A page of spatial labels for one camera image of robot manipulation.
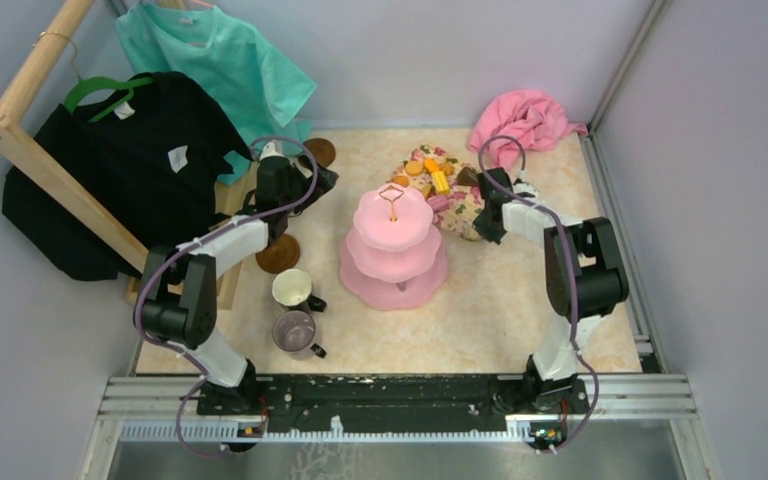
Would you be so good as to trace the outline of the floral serving tray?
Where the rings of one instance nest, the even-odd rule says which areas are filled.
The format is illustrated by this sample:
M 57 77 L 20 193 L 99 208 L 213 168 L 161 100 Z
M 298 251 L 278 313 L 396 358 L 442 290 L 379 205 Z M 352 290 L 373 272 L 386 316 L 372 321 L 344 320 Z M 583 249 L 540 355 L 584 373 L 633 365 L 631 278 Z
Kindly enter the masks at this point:
M 481 212 L 484 202 L 479 187 L 463 187 L 456 184 L 456 176 L 465 166 L 470 166 L 478 173 L 478 168 L 461 161 L 456 156 L 433 144 L 421 144 L 409 157 L 398 166 L 390 176 L 404 175 L 409 178 L 410 186 L 420 191 L 425 201 L 436 195 L 431 185 L 430 173 L 425 169 L 419 176 L 409 176 L 404 172 L 404 165 L 411 160 L 421 161 L 432 157 L 440 165 L 440 170 L 447 175 L 451 190 L 448 195 L 450 208 L 442 212 L 433 212 L 432 223 L 440 230 L 448 232 L 468 242 L 478 242 L 482 238 L 473 228 L 473 221 Z

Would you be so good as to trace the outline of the chocolate cake slice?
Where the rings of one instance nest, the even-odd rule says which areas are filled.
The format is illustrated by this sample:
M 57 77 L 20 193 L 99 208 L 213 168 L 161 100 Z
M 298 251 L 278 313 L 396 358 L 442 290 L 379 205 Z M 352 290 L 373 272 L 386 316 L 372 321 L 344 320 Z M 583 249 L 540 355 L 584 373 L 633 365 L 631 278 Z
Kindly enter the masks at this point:
M 463 187 L 479 187 L 479 174 L 470 166 L 462 168 L 456 176 L 456 184 Z

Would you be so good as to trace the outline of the pink macaron roll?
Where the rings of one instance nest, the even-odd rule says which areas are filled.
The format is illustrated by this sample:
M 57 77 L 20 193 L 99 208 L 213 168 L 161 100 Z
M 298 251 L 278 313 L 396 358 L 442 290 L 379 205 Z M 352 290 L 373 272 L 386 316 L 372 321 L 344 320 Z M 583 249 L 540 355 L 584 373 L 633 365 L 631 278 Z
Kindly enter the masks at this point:
M 450 201 L 445 195 L 434 195 L 426 199 L 433 212 L 442 212 L 450 208 Z

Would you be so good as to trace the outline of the pink three-tier cake stand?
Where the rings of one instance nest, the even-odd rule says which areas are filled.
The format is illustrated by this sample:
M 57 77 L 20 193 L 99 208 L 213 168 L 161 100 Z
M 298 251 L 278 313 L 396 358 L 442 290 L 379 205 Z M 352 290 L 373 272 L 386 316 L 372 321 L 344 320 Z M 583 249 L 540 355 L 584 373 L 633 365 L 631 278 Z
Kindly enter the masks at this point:
M 382 311 L 425 305 L 449 274 L 432 208 L 418 189 L 396 183 L 362 195 L 339 258 L 342 284 Z

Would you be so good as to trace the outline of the pink cloth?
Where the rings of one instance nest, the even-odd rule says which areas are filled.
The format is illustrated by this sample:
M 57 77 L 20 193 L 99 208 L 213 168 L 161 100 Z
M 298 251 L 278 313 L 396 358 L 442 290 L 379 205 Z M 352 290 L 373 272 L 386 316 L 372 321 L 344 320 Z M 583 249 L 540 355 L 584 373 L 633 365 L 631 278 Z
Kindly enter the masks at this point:
M 587 126 L 569 120 L 562 105 L 538 89 L 518 89 L 494 98 L 479 115 L 466 147 L 478 153 L 492 137 L 509 136 L 526 151 L 548 152 L 576 133 L 586 135 Z

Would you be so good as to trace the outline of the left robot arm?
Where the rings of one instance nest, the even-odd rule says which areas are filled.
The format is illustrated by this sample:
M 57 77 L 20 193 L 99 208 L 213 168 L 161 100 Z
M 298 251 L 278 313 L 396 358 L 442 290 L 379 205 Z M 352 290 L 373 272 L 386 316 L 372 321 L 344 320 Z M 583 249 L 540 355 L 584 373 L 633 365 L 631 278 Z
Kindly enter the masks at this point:
M 201 237 L 150 250 L 133 312 L 144 341 L 190 361 L 237 414 L 257 406 L 260 388 L 255 366 L 216 326 L 217 282 L 228 269 L 274 244 L 290 216 L 312 206 L 339 179 L 309 148 L 290 159 L 278 151 L 278 143 L 270 138 L 263 146 L 255 186 L 234 215 Z

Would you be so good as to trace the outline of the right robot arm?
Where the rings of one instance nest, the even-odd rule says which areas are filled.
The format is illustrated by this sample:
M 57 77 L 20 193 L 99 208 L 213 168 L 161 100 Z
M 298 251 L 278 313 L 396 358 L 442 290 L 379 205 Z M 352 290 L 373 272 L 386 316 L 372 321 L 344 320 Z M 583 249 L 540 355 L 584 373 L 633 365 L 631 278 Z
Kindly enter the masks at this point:
M 626 301 L 629 282 L 611 221 L 565 219 L 514 185 L 501 168 L 483 172 L 482 212 L 473 222 L 480 237 L 500 243 L 516 234 L 544 254 L 546 293 L 555 312 L 524 373 L 522 398 L 536 412 L 581 402 L 582 349 L 602 319 Z

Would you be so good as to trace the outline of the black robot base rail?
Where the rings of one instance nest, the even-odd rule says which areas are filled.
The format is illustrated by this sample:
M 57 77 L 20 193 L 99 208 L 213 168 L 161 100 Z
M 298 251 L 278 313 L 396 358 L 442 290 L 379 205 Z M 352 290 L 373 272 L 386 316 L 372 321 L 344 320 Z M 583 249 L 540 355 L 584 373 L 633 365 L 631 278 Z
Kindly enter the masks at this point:
M 205 384 L 203 416 L 253 415 L 269 433 L 501 432 L 517 414 L 584 414 L 582 379 L 544 385 L 528 374 L 262 375 L 239 388 Z

